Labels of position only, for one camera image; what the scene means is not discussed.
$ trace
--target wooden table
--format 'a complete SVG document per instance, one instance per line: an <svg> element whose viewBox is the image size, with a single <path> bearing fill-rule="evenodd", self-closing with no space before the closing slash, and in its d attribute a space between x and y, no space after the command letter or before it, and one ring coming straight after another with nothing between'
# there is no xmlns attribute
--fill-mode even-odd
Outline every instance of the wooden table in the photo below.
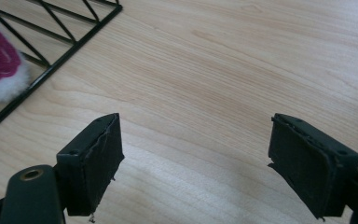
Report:
<svg viewBox="0 0 358 224"><path fill-rule="evenodd" d="M92 120L118 112L126 159L97 223L322 223L267 167L270 117L299 117L358 151L358 1L121 4L0 124L0 198L12 175L54 165Z"/></svg>

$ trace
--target wood grain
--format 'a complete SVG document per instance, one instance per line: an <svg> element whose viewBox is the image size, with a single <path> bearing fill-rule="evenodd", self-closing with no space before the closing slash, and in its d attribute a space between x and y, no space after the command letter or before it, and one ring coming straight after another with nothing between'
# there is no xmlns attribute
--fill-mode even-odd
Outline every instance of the wood grain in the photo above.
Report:
<svg viewBox="0 0 358 224"><path fill-rule="evenodd" d="M17 171L55 164L92 120L119 112L126 159L97 223L322 223L267 167L270 117L358 151L358 1L120 2L0 125L0 198Z"/></svg>

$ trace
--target metal wire grid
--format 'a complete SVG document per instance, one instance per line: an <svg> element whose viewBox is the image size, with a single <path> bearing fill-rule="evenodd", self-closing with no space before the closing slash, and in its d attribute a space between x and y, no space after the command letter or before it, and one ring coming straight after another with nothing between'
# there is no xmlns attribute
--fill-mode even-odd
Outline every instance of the metal wire grid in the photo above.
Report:
<svg viewBox="0 0 358 224"><path fill-rule="evenodd" d="M13 99L8 105L6 105L0 111L0 122L2 122L14 109L16 109L28 96L30 96L44 81L46 81L58 68L60 68L72 55L74 55L79 49L81 49L92 37L97 34L108 22L110 22L121 10L122 5L118 0L116 2L110 2L107 0L82 0L85 4L89 12L91 13L93 18L75 13L71 10L68 10L63 7L55 6L51 3L48 3L43 0L27 0L28 2L37 4L41 6L49 16L62 28L62 30L66 33L65 35L59 35L55 32L50 31L44 27L38 26L30 21L24 20L20 17L12 15L4 10L0 9L0 22L14 35L16 36L20 42L28 48L34 55L27 54L22 52L21 54L24 58L30 62L34 63L40 67L44 68L44 72L37 77L29 87L23 91L18 97ZM105 7L110 8L109 14L107 14L104 18L100 19L95 12L95 10L90 5L90 1L103 5ZM62 23L62 21L56 16L55 12L61 13L65 16L71 17L77 21L83 21L86 23L92 24L92 28L83 35L80 39L76 40L73 34L69 31L69 29ZM56 40L59 40L63 43L69 44L71 48L69 48L57 61L54 63L50 63L43 54L36 49L33 45L31 45L16 29L14 29L10 24L7 23L7 20L14 21L18 24L26 26L32 30L37 31L42 35L49 36Z"/></svg>

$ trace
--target white fur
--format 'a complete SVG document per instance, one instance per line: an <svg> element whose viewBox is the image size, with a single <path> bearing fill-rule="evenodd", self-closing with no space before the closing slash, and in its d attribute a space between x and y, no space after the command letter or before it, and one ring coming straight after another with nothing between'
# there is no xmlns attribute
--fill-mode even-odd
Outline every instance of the white fur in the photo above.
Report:
<svg viewBox="0 0 358 224"><path fill-rule="evenodd" d="M0 79L0 103L10 101L28 87L28 66L22 55L19 52L18 54L21 58L21 64L17 68L16 74L11 77L3 77Z"/></svg>
<svg viewBox="0 0 358 224"><path fill-rule="evenodd" d="M21 58L21 64L16 74L0 79L0 103L8 102L18 96L28 87L28 82L28 67L23 58Z"/></svg>

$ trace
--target metal screw hole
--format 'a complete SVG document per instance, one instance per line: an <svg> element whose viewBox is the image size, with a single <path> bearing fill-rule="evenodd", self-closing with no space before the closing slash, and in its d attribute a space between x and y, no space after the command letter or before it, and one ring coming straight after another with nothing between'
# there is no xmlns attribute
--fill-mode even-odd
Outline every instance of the metal screw hole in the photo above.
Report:
<svg viewBox="0 0 358 224"><path fill-rule="evenodd" d="M20 176L20 179L23 181L29 181L33 179L37 179L39 176L43 174L43 170L31 170Z"/></svg>

